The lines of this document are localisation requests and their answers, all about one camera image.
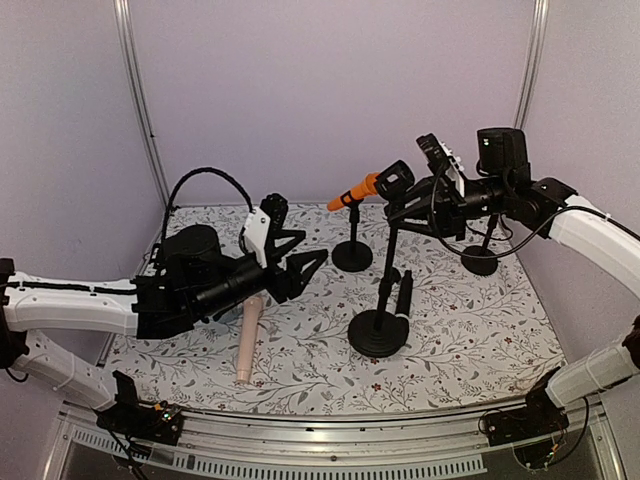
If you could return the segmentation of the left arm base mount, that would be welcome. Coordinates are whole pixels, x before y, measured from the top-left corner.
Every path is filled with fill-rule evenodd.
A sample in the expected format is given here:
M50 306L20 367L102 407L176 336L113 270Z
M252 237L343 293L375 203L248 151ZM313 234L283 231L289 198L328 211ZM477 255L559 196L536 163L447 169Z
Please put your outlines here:
M167 401L143 405L133 379L119 371L114 371L113 377L115 404L96 412L97 425L126 437L176 446L184 425L182 408Z

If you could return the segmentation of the tall black mic stand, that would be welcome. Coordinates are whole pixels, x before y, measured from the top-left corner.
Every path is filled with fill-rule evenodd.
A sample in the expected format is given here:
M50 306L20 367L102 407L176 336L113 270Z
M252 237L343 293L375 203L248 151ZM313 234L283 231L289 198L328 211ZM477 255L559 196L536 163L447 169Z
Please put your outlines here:
M384 274L379 284L378 303L373 310L357 314L349 323L347 338L350 346L369 358L387 358L397 353L409 335L409 321L387 310L394 285L394 257L398 227L389 224L389 239L385 258Z

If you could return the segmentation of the short black mic stand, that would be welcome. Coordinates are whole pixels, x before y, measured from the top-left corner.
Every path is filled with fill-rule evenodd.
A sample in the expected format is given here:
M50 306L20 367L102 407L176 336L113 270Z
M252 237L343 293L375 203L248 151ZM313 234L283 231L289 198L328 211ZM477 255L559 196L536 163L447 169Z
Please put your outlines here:
M496 272L498 260L493 257L494 253L489 249L491 236L498 223L498 216L492 215L487 224L481 245L466 247L461 256L461 263L466 270L479 276L489 276Z

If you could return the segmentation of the orange microphone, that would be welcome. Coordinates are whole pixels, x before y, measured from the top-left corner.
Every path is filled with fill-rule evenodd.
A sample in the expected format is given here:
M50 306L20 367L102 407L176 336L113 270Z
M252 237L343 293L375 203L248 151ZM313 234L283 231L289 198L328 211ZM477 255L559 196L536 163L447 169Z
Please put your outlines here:
M359 183L358 185L352 187L344 194L339 197L331 200L327 204L327 209L329 212L335 212L344 207L348 207L354 202L358 202L364 200L367 197L375 196L378 194L375 183L380 175L379 172L374 172L368 174L365 179Z

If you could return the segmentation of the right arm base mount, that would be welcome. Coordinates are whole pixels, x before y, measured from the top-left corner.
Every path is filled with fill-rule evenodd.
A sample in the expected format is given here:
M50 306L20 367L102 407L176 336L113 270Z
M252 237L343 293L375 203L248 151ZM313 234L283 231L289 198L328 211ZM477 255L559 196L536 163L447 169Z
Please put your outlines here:
M566 408L556 406L546 393L551 376L538 380L525 395L524 405L512 409L491 409L478 421L478 430L490 446L533 439L569 427Z

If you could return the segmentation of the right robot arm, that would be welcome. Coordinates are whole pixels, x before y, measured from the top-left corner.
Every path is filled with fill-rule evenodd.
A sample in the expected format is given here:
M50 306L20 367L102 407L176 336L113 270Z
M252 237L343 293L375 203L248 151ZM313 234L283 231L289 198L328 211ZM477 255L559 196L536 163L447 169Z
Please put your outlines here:
M430 176L415 179L396 161L375 181L388 205L391 226L430 236L466 261L484 266L498 255L484 247L456 249L448 239L464 239L471 220L513 220L532 237L551 239L587 258L631 293L639 292L639 236L596 209L572 187L547 177L535 181L523 131L508 127L477 133L477 178L466 176L459 158L434 134L419 137Z

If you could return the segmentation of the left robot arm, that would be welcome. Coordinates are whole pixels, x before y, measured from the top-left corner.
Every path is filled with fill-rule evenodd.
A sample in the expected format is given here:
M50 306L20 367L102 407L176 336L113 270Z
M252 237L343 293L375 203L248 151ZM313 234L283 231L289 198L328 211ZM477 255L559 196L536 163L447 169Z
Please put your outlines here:
M34 376L94 411L134 405L134 384L76 357L47 329L88 330L138 340L170 339L217 321L266 291L278 303L300 296L327 260L325 249L295 253L301 230L280 230L266 248L238 258L223 254L216 230L191 225L156 251L155 273L132 280L69 283L16 271L1 261L1 366Z

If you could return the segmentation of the black microphone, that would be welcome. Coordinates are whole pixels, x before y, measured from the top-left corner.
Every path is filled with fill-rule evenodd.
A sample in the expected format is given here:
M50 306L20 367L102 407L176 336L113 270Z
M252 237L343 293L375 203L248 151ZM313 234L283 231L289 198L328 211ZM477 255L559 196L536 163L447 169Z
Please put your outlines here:
M394 201L402 197L414 183L411 168L403 160L397 160L376 176L374 188L384 200Z

